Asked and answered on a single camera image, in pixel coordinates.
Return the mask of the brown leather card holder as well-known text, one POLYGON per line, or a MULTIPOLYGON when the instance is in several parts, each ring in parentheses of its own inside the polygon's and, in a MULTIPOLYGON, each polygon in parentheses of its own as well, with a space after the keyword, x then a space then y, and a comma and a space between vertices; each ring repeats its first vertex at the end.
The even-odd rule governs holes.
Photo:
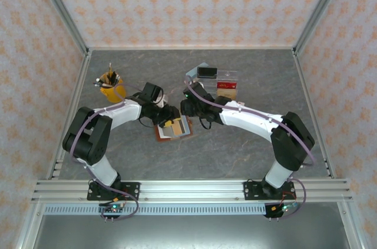
MULTIPOLYGON (((178 119, 176 119, 175 122, 174 122, 174 124, 172 125, 173 130, 174 130, 174 133, 177 135, 177 138, 173 138, 172 140, 180 140, 180 139, 182 139, 182 138, 184 138, 184 137, 189 137, 189 136, 191 136, 191 135, 193 134, 193 131, 192 131, 192 123, 191 123, 191 121, 188 119, 188 117, 186 116, 186 117, 187 117, 187 120, 188 120, 188 123, 189 123, 189 125, 190 125, 191 133, 190 133, 189 135, 182 136, 182 130, 181 130, 181 126, 180 126, 180 120, 181 120, 181 117, 178 118, 178 119)), ((158 138, 158 135, 157 135, 157 126, 154 127, 154 130, 155 130, 155 134, 156 134, 156 139, 157 139, 157 141, 160 141, 160 142, 171 141, 171 140, 160 140, 160 139, 158 138)))

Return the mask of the blue glossy credit card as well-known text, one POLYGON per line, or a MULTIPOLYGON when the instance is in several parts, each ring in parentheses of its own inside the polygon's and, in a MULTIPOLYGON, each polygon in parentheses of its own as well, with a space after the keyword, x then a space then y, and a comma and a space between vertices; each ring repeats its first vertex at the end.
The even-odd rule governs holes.
POLYGON ((191 133, 190 125, 186 116, 182 116, 180 120, 180 126, 182 130, 182 136, 189 135, 191 133))

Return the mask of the black card box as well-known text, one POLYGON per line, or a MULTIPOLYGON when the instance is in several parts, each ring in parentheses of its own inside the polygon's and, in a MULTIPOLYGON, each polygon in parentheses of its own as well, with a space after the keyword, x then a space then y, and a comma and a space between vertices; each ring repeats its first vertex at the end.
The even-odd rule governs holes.
POLYGON ((217 68, 213 67, 198 67, 197 78, 216 79, 217 71, 217 68))

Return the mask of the light blue block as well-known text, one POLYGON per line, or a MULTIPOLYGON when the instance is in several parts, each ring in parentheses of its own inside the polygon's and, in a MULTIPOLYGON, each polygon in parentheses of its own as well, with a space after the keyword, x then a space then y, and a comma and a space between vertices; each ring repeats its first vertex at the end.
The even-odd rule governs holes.
POLYGON ((197 70, 198 70, 198 68, 201 68, 201 67, 207 68, 207 67, 209 67, 209 64, 207 64, 206 62, 202 62, 201 64, 197 65, 193 69, 189 70, 186 73, 186 75, 188 75, 188 76, 190 76, 192 78, 195 78, 197 76, 197 70))

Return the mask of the clear acrylic organizer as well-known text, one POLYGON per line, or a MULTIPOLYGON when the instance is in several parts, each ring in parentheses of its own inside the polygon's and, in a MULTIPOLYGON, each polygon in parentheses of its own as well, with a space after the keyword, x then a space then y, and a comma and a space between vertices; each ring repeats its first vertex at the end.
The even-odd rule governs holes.
POLYGON ((216 79, 205 79, 205 78, 197 78, 196 81, 199 82, 203 88, 213 97, 217 96, 217 83, 220 81, 223 82, 237 82, 238 86, 238 74, 237 71, 230 71, 230 70, 222 70, 217 68, 217 78, 216 79))

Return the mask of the yellow pen cup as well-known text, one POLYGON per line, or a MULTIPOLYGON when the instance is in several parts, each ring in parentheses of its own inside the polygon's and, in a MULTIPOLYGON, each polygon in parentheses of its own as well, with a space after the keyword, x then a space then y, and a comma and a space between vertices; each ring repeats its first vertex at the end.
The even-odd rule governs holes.
MULTIPOLYGON (((102 76, 100 76, 100 78, 104 79, 106 84, 108 85, 111 85, 110 84, 110 78, 108 77, 108 73, 106 74, 103 74, 102 76)), ((118 84, 122 84, 123 81, 122 79, 120 78, 119 82, 116 83, 115 82, 115 85, 111 85, 112 87, 111 88, 102 88, 100 87, 100 91, 102 94, 105 95, 105 97, 109 100, 109 102, 111 103, 118 103, 120 102, 123 98, 125 98, 126 96, 126 90, 123 86, 117 86, 116 88, 114 88, 116 85, 118 84)))

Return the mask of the aluminium front beam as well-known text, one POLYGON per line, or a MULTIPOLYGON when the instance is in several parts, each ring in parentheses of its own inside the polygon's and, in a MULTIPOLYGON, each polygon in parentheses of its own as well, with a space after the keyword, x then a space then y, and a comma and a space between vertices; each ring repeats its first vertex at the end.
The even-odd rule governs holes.
MULTIPOLYGON (((344 179, 302 179, 294 182, 296 201, 351 202, 353 194, 344 179)), ((87 202, 86 180, 39 180, 34 202, 87 202)), ((243 180, 141 180, 139 202, 144 203, 245 203, 243 180)))

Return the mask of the green lit controller board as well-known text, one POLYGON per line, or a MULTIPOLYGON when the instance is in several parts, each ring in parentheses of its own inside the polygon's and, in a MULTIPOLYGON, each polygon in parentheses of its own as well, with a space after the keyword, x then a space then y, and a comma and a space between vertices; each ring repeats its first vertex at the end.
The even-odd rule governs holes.
POLYGON ((295 208, 296 206, 297 206, 297 202, 291 202, 288 204, 281 202, 278 204, 273 204, 271 207, 271 210, 274 212, 280 212, 280 211, 286 212, 286 211, 289 211, 291 208, 295 208))
POLYGON ((121 213, 123 212, 123 206, 121 204, 113 204, 108 205, 104 207, 103 212, 104 213, 121 213))

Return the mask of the grey metal shelf panel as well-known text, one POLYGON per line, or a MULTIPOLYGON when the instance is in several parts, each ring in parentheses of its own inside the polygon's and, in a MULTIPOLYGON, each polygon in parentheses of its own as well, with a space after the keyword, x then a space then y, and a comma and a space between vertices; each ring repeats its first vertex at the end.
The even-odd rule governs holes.
POLYGON ((97 216, 42 219, 33 249, 350 249, 342 222, 303 215, 137 216, 105 222, 97 216))

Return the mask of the aluminium back rail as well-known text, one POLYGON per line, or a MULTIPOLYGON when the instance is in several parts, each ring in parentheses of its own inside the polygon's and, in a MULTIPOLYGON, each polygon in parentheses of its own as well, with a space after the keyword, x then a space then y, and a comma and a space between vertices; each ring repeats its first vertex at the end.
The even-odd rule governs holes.
POLYGON ((240 46, 146 46, 146 47, 89 47, 88 50, 92 51, 152 51, 152 50, 292 50, 293 47, 290 46, 253 46, 253 47, 240 47, 240 46))

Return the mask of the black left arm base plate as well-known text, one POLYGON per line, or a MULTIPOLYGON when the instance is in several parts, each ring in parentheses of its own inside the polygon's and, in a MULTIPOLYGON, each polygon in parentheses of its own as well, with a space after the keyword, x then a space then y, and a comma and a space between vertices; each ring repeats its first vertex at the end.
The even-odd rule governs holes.
MULTIPOLYGON (((122 182, 121 189, 122 192, 126 192, 134 196, 137 200, 140 193, 140 183, 139 182, 122 182)), ((114 191, 110 191, 105 187, 99 185, 97 182, 91 181, 89 183, 89 189, 87 192, 88 201, 111 201, 117 198, 120 201, 130 200, 128 195, 119 194, 114 191)))

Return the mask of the aluminium side rail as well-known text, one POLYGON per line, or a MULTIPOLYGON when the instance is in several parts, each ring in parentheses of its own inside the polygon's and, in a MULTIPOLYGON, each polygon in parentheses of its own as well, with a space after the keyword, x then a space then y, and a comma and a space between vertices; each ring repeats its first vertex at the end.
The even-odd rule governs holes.
POLYGON ((81 96, 82 88, 84 85, 85 77, 87 74, 88 66, 90 63, 91 54, 92 54, 92 51, 89 49, 84 54, 84 57, 82 59, 82 63, 81 63, 80 70, 79 70, 79 73, 78 73, 78 76, 74 85, 74 89, 72 90, 72 93, 71 93, 70 105, 67 110, 67 116, 64 121, 62 133, 61 133, 60 139, 58 140, 58 145, 56 147, 56 150, 54 151, 52 155, 52 160, 50 162, 49 169, 45 177, 46 180, 58 179, 59 177, 61 165, 64 162, 64 157, 66 154, 66 152, 62 148, 62 142, 75 116, 77 106, 80 101, 80 96, 81 96))
POLYGON ((328 149, 326 147, 326 143, 323 139, 323 136, 322 136, 322 133, 321 133, 321 130, 320 130, 320 126, 319 126, 318 119, 317 119, 317 116, 316 116, 316 113, 315 113, 313 102, 312 102, 312 99, 311 99, 310 94, 309 94, 308 85, 305 81, 303 69, 302 69, 302 66, 300 64, 298 54, 295 51, 295 48, 292 48, 292 55, 293 55, 293 59, 295 61, 295 65, 296 65, 296 68, 297 68, 297 71, 298 71, 298 74, 299 74, 299 78, 300 78, 300 81, 301 81, 301 84, 302 84, 302 87, 303 87, 303 92, 305 94, 306 102, 307 102, 307 105, 308 105, 308 108, 309 108, 309 112, 310 112, 310 116, 311 116, 311 119, 312 119, 312 122, 313 122, 314 129, 315 129, 317 142, 318 142, 318 145, 319 145, 321 153, 322 153, 323 165, 327 169, 328 176, 331 179, 335 179, 336 174, 335 174, 335 170, 334 170, 334 167, 333 167, 333 164, 332 164, 332 159, 328 154, 328 149))

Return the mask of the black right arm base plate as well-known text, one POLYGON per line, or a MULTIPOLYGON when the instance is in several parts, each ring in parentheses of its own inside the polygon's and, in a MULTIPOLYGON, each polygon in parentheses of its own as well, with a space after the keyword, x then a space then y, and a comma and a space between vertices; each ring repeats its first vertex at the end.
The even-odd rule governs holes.
POLYGON ((294 183, 284 182, 280 188, 275 188, 265 180, 247 180, 243 183, 245 200, 282 200, 296 199, 294 183))

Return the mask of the aluminium corner post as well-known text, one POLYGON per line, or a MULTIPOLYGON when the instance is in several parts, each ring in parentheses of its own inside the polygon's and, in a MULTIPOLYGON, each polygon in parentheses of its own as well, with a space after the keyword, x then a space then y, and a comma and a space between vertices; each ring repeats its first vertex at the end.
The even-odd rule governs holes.
POLYGON ((67 7, 64 4, 63 0, 50 0, 54 5, 55 9, 57 10, 63 24, 66 26, 68 32, 72 36, 75 44, 79 48, 79 50, 84 54, 87 55, 89 48, 86 45, 83 37, 81 36, 71 14, 67 10, 67 7))
POLYGON ((295 56, 298 56, 303 50, 330 1, 331 0, 318 0, 309 20, 307 21, 300 37, 297 40, 296 45, 292 47, 292 52, 295 56))

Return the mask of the aluminium frame leg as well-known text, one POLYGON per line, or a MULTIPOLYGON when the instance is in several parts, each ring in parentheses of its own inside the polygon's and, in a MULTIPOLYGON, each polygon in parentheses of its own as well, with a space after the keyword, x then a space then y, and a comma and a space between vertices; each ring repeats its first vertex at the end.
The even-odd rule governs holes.
POLYGON ((16 249, 33 249, 44 215, 45 204, 32 203, 25 216, 16 249))
POLYGON ((365 243, 360 234, 359 222, 353 202, 337 202, 340 217, 345 229, 350 249, 365 249, 365 243))

